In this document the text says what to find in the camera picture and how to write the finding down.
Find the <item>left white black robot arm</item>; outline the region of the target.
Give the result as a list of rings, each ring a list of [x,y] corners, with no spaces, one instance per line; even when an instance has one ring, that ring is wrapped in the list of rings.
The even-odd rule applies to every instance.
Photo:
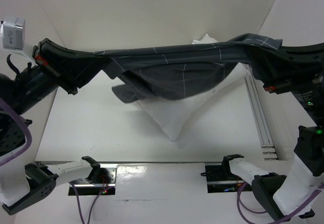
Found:
[[[11,60],[14,79],[1,75],[1,204],[14,215],[48,197],[58,185],[85,179],[106,181],[106,171],[89,156],[79,161],[46,166],[24,163],[23,153],[31,146],[29,126],[23,114],[57,88],[75,95],[106,64],[99,53],[69,50],[44,39],[29,52],[13,49],[28,61],[20,71]]]

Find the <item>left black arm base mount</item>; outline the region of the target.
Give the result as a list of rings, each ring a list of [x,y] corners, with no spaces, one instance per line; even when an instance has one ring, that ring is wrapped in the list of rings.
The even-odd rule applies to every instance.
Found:
[[[115,195],[117,165],[110,163],[100,165],[98,173],[72,182],[80,196],[96,196],[99,192],[104,196]]]

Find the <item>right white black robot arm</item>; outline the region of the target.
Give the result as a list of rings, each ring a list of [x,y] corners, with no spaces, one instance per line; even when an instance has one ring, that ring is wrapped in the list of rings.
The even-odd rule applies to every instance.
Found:
[[[247,54],[264,90],[271,94],[291,93],[314,126],[299,126],[287,174],[262,170],[240,154],[223,158],[221,174],[227,180],[237,176],[243,181],[239,194],[250,186],[273,223],[294,216],[311,218],[312,204],[323,191],[323,44],[278,49],[249,46]]]

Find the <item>dark grey checked pillowcase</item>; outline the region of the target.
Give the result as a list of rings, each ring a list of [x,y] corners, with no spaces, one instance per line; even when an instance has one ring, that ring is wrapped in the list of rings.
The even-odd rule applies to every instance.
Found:
[[[249,64],[246,48],[279,49],[280,39],[243,34],[226,42],[95,52],[107,57],[103,71],[123,83],[112,87],[123,103],[181,100],[221,83],[238,63]]]

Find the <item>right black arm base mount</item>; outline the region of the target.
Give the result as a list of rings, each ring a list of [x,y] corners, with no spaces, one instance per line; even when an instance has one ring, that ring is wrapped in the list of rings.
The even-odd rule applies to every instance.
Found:
[[[200,175],[206,179],[208,193],[234,193],[245,182],[238,176],[226,175],[220,163],[206,164]]]

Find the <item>white pillow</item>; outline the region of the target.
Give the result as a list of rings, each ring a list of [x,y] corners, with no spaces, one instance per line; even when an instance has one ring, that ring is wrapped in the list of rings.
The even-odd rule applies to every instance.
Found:
[[[178,101],[165,99],[140,100],[137,103],[160,126],[174,142],[179,137],[187,120],[210,99],[222,96],[232,85],[250,75],[242,63],[238,63],[220,84],[202,94]]]

